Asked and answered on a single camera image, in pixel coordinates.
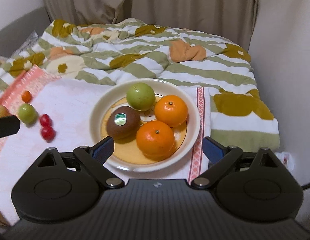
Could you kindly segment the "green apple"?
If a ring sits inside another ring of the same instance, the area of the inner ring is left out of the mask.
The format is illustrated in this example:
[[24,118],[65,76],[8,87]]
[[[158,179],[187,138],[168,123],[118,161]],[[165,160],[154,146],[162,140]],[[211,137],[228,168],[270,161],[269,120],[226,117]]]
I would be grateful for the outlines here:
[[35,123],[37,116],[37,111],[29,103],[23,103],[18,109],[18,117],[26,125]]
[[131,85],[127,90],[126,100],[133,109],[148,111],[153,106],[156,96],[148,84],[139,82]]

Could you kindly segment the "small mandarin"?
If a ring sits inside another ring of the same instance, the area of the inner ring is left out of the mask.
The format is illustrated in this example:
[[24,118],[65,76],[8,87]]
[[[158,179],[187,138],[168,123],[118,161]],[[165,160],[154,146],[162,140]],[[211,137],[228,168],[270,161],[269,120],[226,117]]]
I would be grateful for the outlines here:
[[25,90],[25,91],[22,93],[22,95],[21,95],[21,99],[22,99],[22,101],[23,101],[24,103],[29,103],[29,102],[31,102],[31,101],[32,101],[32,98],[33,98],[33,96],[32,96],[32,94],[31,94],[31,92],[28,91],[28,90]]

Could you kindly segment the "red cherry tomato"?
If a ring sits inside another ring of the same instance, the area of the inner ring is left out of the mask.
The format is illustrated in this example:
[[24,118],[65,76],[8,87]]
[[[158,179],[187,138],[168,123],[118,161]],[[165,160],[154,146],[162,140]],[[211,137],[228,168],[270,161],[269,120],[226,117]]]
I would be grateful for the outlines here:
[[52,126],[44,126],[41,129],[41,136],[46,141],[52,141],[56,135],[55,130],[52,128]]
[[52,126],[52,120],[48,114],[41,115],[39,121],[42,127]]

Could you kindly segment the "brown kiwi with sticker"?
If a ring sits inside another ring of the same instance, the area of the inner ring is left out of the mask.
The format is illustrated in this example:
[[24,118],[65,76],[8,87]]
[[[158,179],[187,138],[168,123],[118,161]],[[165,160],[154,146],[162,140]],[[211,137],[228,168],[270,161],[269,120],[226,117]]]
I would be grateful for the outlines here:
[[121,106],[109,117],[106,124],[106,131],[114,139],[123,139],[136,131],[139,124],[139,112],[129,106]]

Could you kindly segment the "large orange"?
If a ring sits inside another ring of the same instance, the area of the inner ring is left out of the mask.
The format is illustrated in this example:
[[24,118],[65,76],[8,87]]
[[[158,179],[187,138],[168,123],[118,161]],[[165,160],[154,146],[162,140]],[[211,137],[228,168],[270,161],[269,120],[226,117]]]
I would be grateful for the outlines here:
[[180,97],[167,95],[155,104],[154,115],[158,121],[177,127],[187,119],[188,107]]
[[141,126],[136,134],[137,147],[150,159],[166,159],[175,152],[173,130],[161,121],[150,121]]

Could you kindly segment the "green striped floral quilt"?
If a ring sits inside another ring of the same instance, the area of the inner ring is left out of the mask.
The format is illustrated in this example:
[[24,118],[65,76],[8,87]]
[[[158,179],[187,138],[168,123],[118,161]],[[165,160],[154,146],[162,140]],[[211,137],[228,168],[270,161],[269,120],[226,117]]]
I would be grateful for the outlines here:
[[90,25],[57,19],[33,45],[0,63],[0,96],[33,65],[96,85],[150,78],[205,87],[212,139],[250,152],[280,145],[278,121],[260,98],[250,55],[224,37],[135,18]]

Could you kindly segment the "pink floral tablecloth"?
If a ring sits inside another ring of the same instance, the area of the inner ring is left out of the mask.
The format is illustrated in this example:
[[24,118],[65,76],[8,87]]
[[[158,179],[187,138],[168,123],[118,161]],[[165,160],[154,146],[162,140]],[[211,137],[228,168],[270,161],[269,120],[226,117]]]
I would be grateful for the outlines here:
[[[110,86],[96,85],[75,79],[60,79],[35,68],[30,74],[17,79],[14,100],[5,106],[15,113],[21,105],[20,94],[30,90],[32,105],[38,114],[48,114],[53,122],[56,137],[51,143],[40,135],[40,124],[28,128],[22,125],[15,135],[0,139],[0,212],[10,225],[19,217],[11,200],[15,183],[48,147],[69,152],[82,145],[92,146],[89,119],[95,104]],[[202,138],[210,135],[210,94],[208,88],[181,87],[198,107],[201,129],[195,147],[175,164],[159,171],[139,173],[120,170],[105,163],[105,167],[123,181],[130,178],[186,179],[192,181],[208,169],[209,160],[202,152]]]

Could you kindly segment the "grey sofa backrest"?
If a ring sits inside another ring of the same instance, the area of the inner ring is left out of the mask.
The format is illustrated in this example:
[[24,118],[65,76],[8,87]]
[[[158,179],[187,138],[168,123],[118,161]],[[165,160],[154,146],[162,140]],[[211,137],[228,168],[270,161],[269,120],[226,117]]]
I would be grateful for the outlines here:
[[51,20],[45,7],[20,17],[0,30],[0,56],[10,57],[34,31],[41,36]]

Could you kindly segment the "grey patterned pillow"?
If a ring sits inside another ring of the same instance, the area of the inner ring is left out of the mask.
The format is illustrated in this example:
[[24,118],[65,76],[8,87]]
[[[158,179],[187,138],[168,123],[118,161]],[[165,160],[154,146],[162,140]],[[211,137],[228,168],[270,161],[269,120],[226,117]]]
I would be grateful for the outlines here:
[[24,41],[24,43],[11,55],[11,57],[17,56],[19,55],[20,52],[31,48],[31,46],[33,46],[37,40],[38,40],[39,36],[38,34],[33,31],[30,36],[26,39],[26,41]]

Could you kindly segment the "beige curtain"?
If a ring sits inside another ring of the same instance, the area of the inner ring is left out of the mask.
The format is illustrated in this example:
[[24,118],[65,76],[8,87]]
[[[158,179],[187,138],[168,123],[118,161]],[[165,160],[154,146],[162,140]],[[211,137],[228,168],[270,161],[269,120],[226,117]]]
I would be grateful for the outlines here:
[[250,45],[258,0],[43,0],[52,19],[75,24],[118,23],[137,18],[148,24],[187,28]]

